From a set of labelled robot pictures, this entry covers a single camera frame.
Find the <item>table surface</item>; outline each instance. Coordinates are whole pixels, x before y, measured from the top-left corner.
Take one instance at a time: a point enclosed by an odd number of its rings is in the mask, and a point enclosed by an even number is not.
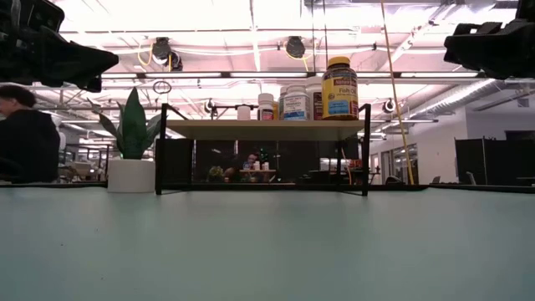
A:
[[[0,300],[534,300],[533,195],[0,189]]]

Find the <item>white wall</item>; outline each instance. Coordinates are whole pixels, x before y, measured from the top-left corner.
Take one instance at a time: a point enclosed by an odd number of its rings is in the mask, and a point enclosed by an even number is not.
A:
[[[505,140],[506,130],[535,130],[535,114],[466,113],[466,126],[469,139],[481,139],[485,136]]]
[[[500,94],[498,99],[503,99],[503,95],[505,94]],[[505,140],[506,130],[535,130],[535,99],[529,100],[527,108],[518,107],[517,101],[514,100],[488,110],[473,111],[474,108],[486,105],[492,100],[494,98],[482,99],[466,107],[469,139],[481,139],[485,136]]]
[[[455,139],[468,137],[465,109],[456,110],[454,115],[440,116],[438,120],[438,123],[416,124],[407,135],[407,144],[416,143],[418,148],[420,184],[431,183],[435,176],[441,176],[443,182],[458,181]],[[403,146],[401,135],[389,135],[387,139],[374,141],[370,146],[370,154]]]

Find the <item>man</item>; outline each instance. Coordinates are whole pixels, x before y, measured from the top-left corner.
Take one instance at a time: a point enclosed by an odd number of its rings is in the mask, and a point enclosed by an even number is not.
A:
[[[50,115],[32,110],[35,95],[0,87],[0,180],[51,182],[58,177],[59,135]]]

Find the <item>yellow cable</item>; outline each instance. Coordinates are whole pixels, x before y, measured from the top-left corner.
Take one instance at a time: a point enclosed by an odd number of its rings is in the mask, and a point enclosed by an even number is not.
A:
[[[308,72],[308,65],[307,65],[307,59],[306,58],[303,58],[303,63],[304,63],[304,68],[307,70]]]
[[[381,0],[381,12],[383,13],[383,24],[385,26],[386,51],[388,54],[388,64],[390,66],[390,78],[392,79],[392,89],[394,91],[395,113],[398,115],[398,121],[400,122],[401,136],[403,137],[403,148],[405,150],[405,157],[407,160],[407,169],[409,170],[410,184],[414,185],[415,180],[412,177],[412,165],[410,163],[409,150],[407,149],[407,138],[405,137],[405,128],[403,127],[403,120],[401,119],[400,107],[398,106],[398,96],[395,92],[394,70],[392,68],[392,57],[390,56],[390,42],[388,40],[388,31],[386,30],[385,0]]]
[[[150,64],[150,62],[152,62],[152,45],[150,45],[150,53],[149,53],[149,61],[148,62],[144,62],[143,59],[141,59],[141,52],[138,52],[137,53],[137,59],[140,61],[140,63],[144,66]]]
[[[344,148],[342,148],[341,150],[342,150],[342,156],[344,157],[344,161],[345,161],[345,169],[348,170],[349,184],[353,185],[353,181],[351,181],[351,171],[349,170],[348,161],[347,159],[345,159]]]

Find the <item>pill bottle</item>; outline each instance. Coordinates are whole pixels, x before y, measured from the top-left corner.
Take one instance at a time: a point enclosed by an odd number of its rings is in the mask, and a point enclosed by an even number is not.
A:
[[[287,94],[283,97],[284,120],[310,120],[310,98],[301,84],[288,86]]]
[[[251,106],[239,105],[237,107],[237,119],[238,120],[251,120]]]
[[[322,120],[324,118],[324,104],[321,98],[323,79],[318,76],[307,78],[307,95],[310,98],[310,120]]]
[[[287,90],[288,90],[287,86],[281,87],[281,94],[278,97],[278,119],[279,120],[283,120],[283,108],[284,108],[283,98],[286,95]]]
[[[357,74],[349,63],[345,57],[329,60],[322,88],[324,120],[359,119]]]
[[[273,120],[273,95],[261,93],[258,95],[258,120]]]

